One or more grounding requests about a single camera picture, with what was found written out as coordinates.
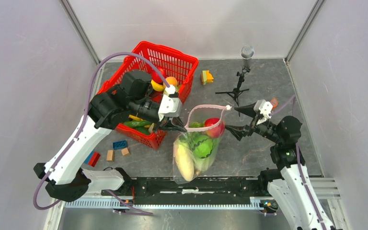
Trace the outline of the napa cabbage toy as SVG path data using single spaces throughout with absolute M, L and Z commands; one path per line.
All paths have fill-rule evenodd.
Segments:
M 213 140 L 213 150 L 212 150 L 209 157 L 204 158 L 204 159 L 200 159 L 200 158 L 197 158 L 193 155 L 194 158 L 195 158 L 195 160 L 194 160 L 195 167 L 198 171 L 205 172 L 206 170 L 208 170 L 208 168 L 211 166 L 211 164 L 214 161 L 214 157 L 216 155 L 216 141 L 213 138 L 212 138 L 212 140 Z

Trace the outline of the white long radish toy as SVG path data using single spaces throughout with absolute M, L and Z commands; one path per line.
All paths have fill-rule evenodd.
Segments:
M 181 176 L 187 181 L 194 177 L 194 162 L 192 152 L 186 143 L 177 142 L 174 144 L 174 160 Z

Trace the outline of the clear zip top bag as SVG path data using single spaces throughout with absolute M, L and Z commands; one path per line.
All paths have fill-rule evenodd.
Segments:
M 194 107 L 173 144 L 173 181 L 185 184 L 203 175 L 214 163 L 225 132 L 225 114 L 231 105 L 202 104 Z

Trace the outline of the small red apple toy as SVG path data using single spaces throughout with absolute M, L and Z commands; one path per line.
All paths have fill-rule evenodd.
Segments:
M 225 124 L 223 122 L 220 122 L 220 119 L 217 117 L 207 119 L 204 122 L 204 127 L 214 126 L 215 124 L 218 125 L 206 131 L 206 134 L 211 138 L 219 138 L 223 135 L 225 131 Z

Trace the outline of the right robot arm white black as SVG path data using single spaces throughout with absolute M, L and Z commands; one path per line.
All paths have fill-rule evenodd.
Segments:
M 274 198 L 292 230 L 336 229 L 315 194 L 300 151 L 302 123 L 288 115 L 275 124 L 270 121 L 272 109 L 272 103 L 266 100 L 236 107 L 237 112 L 252 118 L 250 124 L 226 126 L 237 140 L 258 134 L 274 143 L 270 156 L 277 168 L 261 171 L 258 191 Z

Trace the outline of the green grapes toy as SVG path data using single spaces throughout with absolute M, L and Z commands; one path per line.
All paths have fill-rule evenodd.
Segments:
M 190 128 L 202 128 L 204 127 L 204 123 L 200 123 L 200 122 L 192 122 L 189 124 Z

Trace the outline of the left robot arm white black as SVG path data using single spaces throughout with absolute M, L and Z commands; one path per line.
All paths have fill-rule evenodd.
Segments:
M 150 74 L 141 70 L 125 73 L 120 83 L 95 95 L 80 123 L 59 152 L 46 163 L 37 163 L 36 175 L 46 182 L 50 197 L 72 202 L 86 193 L 113 190 L 126 195 L 131 190 L 129 176 L 121 169 L 93 171 L 82 164 L 111 131 L 127 122 L 130 115 L 149 121 L 154 130 L 177 130 L 185 127 L 179 115 L 182 101 L 174 85 L 165 85 L 160 102 L 150 98 Z

